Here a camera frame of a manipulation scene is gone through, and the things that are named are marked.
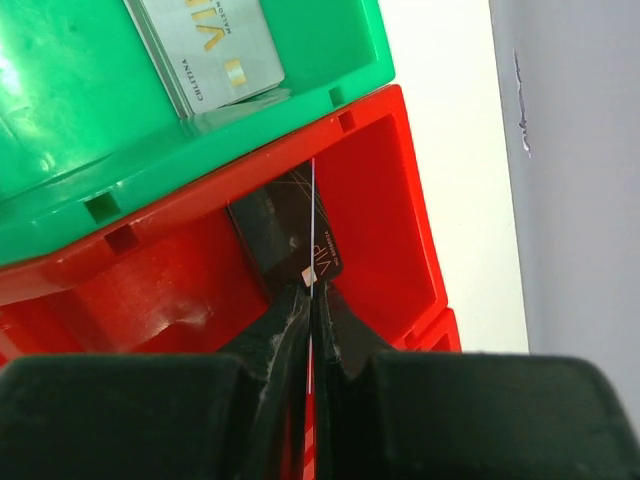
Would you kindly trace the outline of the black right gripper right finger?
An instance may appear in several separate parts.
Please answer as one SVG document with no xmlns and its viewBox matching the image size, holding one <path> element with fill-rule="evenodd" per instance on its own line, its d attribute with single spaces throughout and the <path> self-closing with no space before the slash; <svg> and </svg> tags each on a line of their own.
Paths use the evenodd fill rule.
<svg viewBox="0 0 640 480">
<path fill-rule="evenodd" d="M 314 287 L 311 327 L 316 477 L 371 478 L 381 464 L 380 405 L 371 357 L 393 348 L 331 283 Z"/>
</svg>

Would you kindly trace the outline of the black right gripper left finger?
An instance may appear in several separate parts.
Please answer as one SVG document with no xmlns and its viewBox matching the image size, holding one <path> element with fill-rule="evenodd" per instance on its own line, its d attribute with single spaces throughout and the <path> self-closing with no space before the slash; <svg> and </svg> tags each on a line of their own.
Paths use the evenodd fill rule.
<svg viewBox="0 0 640 480">
<path fill-rule="evenodd" d="M 289 284 L 217 350 L 241 367 L 231 416 L 231 479 L 302 477 L 310 314 L 306 289 Z"/>
</svg>

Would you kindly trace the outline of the black VIP card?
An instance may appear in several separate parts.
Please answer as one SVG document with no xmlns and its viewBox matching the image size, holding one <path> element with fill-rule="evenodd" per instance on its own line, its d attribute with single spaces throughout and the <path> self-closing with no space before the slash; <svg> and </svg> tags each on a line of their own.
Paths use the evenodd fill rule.
<svg viewBox="0 0 640 480">
<path fill-rule="evenodd" d="M 315 260 L 314 260 L 314 248 L 315 248 L 315 215 L 316 215 L 316 169 L 315 169 L 315 157 L 310 159 L 311 168 L 311 205 L 310 205 L 310 272 L 309 272 L 309 293 L 311 303 L 314 299 L 314 288 L 316 282 L 315 275 Z M 313 327 L 312 327 L 312 309 L 310 310 L 309 319 L 309 342 L 308 342 L 308 367 L 307 367 L 307 394 L 313 393 Z"/>
</svg>

